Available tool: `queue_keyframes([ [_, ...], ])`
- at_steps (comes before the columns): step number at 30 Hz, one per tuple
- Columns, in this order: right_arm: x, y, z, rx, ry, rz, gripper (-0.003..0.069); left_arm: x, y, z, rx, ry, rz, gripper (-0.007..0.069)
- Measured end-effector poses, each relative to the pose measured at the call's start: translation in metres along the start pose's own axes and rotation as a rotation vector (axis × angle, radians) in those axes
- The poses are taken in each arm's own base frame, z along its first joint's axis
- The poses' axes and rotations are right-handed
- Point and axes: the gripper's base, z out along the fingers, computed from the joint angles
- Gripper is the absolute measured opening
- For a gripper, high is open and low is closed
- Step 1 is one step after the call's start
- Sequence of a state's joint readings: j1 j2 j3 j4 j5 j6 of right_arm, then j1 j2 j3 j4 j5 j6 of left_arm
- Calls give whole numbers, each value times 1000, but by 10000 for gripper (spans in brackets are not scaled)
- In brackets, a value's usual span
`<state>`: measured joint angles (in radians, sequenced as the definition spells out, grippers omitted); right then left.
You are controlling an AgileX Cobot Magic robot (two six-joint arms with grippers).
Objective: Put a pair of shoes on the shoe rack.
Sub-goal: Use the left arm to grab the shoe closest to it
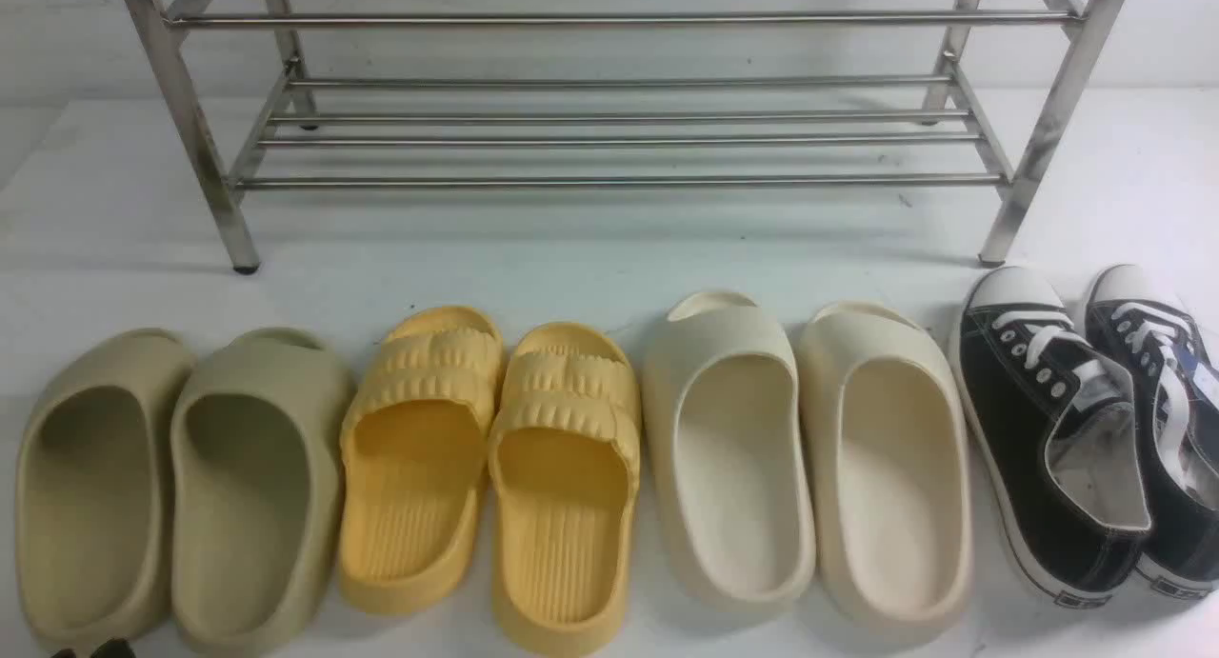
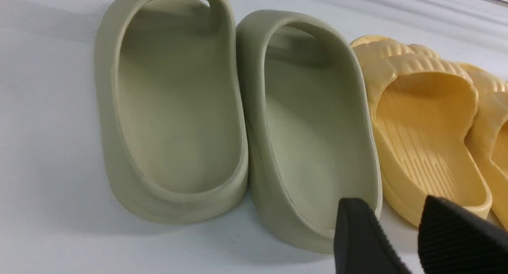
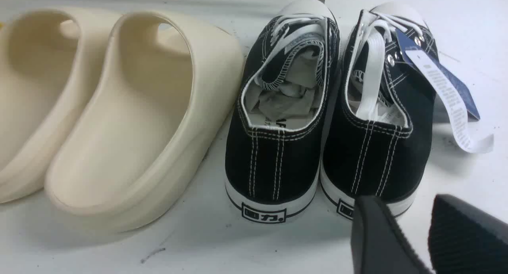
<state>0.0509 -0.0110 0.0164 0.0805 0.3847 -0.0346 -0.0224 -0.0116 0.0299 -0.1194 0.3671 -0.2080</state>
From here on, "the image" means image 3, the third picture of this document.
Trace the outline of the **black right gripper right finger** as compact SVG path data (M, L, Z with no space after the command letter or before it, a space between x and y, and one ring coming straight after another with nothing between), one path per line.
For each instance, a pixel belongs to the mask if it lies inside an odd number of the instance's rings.
M450 194L434 198L428 248L437 274L506 274L508 226Z

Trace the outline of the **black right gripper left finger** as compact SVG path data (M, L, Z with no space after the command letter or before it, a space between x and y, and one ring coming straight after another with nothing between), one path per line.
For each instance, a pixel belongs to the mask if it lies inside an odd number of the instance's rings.
M356 274L430 274L389 208L379 198L354 204L351 252Z

